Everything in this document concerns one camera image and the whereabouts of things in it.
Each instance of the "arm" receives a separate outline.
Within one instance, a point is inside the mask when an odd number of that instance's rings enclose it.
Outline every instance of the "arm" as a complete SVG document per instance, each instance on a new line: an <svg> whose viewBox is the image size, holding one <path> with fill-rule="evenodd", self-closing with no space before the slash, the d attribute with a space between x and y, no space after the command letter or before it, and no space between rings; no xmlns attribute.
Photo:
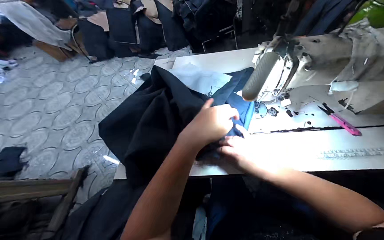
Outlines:
<svg viewBox="0 0 384 240"><path fill-rule="evenodd" d="M223 137L233 127L238 111L229 105L210 107L207 101L194 120L180 133L151 182L137 201L121 240L169 239L170 226L197 153Z"/></svg>
<svg viewBox="0 0 384 240"><path fill-rule="evenodd" d="M348 232L384 227L384 210L366 197L306 172L259 161L248 143L247 131L237 128L245 138L227 137L219 150L231 156L244 171L302 199Z"/></svg>

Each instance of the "black fabric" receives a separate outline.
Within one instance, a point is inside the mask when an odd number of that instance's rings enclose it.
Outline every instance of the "black fabric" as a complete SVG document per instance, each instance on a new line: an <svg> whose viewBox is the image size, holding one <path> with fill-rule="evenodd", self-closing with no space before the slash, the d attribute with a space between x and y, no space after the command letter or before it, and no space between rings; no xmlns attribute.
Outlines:
<svg viewBox="0 0 384 240"><path fill-rule="evenodd" d="M109 33L114 41L123 44L137 44L133 14L130 8L112 8L106 10Z"/></svg>
<svg viewBox="0 0 384 240"><path fill-rule="evenodd" d="M173 12L158 2L158 0L155 0L155 5L158 10L158 18L162 23L168 50L176 51L188 46L184 29L177 20L177 16L173 16Z"/></svg>
<svg viewBox="0 0 384 240"><path fill-rule="evenodd" d="M160 49L165 44L162 25L154 23L142 12L137 13L136 17L142 51L149 53Z"/></svg>
<svg viewBox="0 0 384 240"><path fill-rule="evenodd" d="M240 120L235 122L240 125L250 122L248 109L253 103L244 101L235 91L242 89L252 72L253 68L247 68L232 73L231 81L212 96L214 105L230 103L238 109ZM145 82L140 88L99 123L100 137L124 164L133 186L151 180L179 133L208 99L157 66L152 68L152 75L144 74L142 79ZM241 135L237 129L231 130L233 134Z"/></svg>
<svg viewBox="0 0 384 240"><path fill-rule="evenodd" d="M131 188L126 181L114 181L109 188L100 190L67 218L60 239L119 239L144 189Z"/></svg>
<svg viewBox="0 0 384 240"><path fill-rule="evenodd" d="M236 14L236 4L225 0L173 0L173 8L185 30L200 41L214 39L233 24Z"/></svg>
<svg viewBox="0 0 384 240"><path fill-rule="evenodd" d="M0 178L13 177L23 168L20 155L26 150L24 147L5 147L0 152Z"/></svg>
<svg viewBox="0 0 384 240"><path fill-rule="evenodd" d="M294 36L316 36L329 32L329 26L353 0L317 0L300 21Z"/></svg>
<svg viewBox="0 0 384 240"><path fill-rule="evenodd" d="M101 26L83 19L78 20L78 26L84 35L82 40L90 56L97 57L99 61L114 57L114 51L109 48L108 35Z"/></svg>
<svg viewBox="0 0 384 240"><path fill-rule="evenodd" d="M108 43L109 48L115 52L116 57L125 58L137 56L136 52L131 52L131 49L128 44L116 42L111 36L109 36Z"/></svg>
<svg viewBox="0 0 384 240"><path fill-rule="evenodd" d="M114 8L114 1L113 0L93 0L94 3L96 3L97 6L101 9L112 9Z"/></svg>
<svg viewBox="0 0 384 240"><path fill-rule="evenodd" d="M362 231L356 237L357 240L384 240L384 228L371 228Z"/></svg>

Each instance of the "blue fabric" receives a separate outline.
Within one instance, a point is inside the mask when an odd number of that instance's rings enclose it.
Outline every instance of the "blue fabric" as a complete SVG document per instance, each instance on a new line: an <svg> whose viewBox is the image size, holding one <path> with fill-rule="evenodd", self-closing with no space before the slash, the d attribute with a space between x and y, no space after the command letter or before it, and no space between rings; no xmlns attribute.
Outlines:
<svg viewBox="0 0 384 240"><path fill-rule="evenodd" d="M247 102L243 100L242 96L236 93L244 88L253 71L254 68L246 68L239 72L228 74L232 76L230 81L212 95L212 98L214 98L213 106L227 103L238 110L239 120L233 120L233 123L239 124L245 129L248 129L251 118L253 117L254 102ZM227 136L235 135L242 136L242 133L233 127Z"/></svg>
<svg viewBox="0 0 384 240"><path fill-rule="evenodd" d="M300 21L294 36L315 36L326 33L328 26L335 21L353 0L317 0Z"/></svg>

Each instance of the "fabric scrap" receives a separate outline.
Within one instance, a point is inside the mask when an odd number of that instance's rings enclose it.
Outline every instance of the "fabric scrap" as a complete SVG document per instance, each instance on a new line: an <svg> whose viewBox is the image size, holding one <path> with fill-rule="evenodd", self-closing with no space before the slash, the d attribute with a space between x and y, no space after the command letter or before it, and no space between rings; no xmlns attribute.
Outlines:
<svg viewBox="0 0 384 240"><path fill-rule="evenodd" d="M100 11L88 17L87 20L95 25L101 26L105 32L109 32L109 23L106 11Z"/></svg>

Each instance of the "patterned floor tile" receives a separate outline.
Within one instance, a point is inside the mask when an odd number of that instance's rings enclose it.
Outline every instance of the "patterned floor tile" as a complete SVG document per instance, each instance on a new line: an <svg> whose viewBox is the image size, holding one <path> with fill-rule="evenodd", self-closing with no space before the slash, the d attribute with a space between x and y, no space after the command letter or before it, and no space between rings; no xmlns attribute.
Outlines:
<svg viewBox="0 0 384 240"><path fill-rule="evenodd" d="M158 50L158 58L187 56ZM88 64L83 56L59 63L40 49L16 49L19 66L0 84L0 151L26 146L27 162L16 176L69 178L90 166L77 194L79 206L114 178L118 160L99 137L97 124L142 83L155 60L128 57Z"/></svg>

